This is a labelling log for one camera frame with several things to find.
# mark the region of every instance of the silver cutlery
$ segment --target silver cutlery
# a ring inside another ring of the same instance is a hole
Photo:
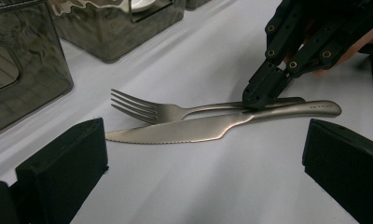
[[[158,104],[145,101],[124,92],[111,90],[111,95],[114,97],[111,104],[114,108],[136,119],[151,123],[167,123],[182,120],[189,114],[208,110],[224,110],[224,109],[247,109],[242,102],[223,103],[216,105],[202,105],[192,108],[183,108],[178,105]],[[305,102],[300,97],[279,98],[267,107],[278,105],[290,105],[295,103]]]
[[[106,133],[105,138],[110,141],[134,144],[202,142],[219,139],[229,129],[247,122],[294,116],[335,117],[340,114],[341,108],[334,102],[312,101],[111,132]]]

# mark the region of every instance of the table surface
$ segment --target table surface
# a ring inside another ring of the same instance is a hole
[[[264,27],[279,3],[213,0],[111,64],[62,41],[75,86],[0,134],[0,180],[14,183],[18,164],[79,122],[103,118],[107,132],[145,126],[111,106],[110,89],[184,107],[240,101],[264,61]],[[373,140],[373,84],[359,66],[365,58],[327,77],[306,74],[281,96],[332,100],[343,113],[324,120]],[[356,223],[304,173],[309,122],[243,125],[193,144],[107,142],[110,170],[72,223]]]

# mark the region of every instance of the knife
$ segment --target knife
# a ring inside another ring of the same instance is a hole
[[[247,122],[295,116],[335,117],[340,114],[341,108],[334,102],[311,101],[111,132],[105,134],[105,139],[132,144],[203,142],[219,139],[229,129]]]

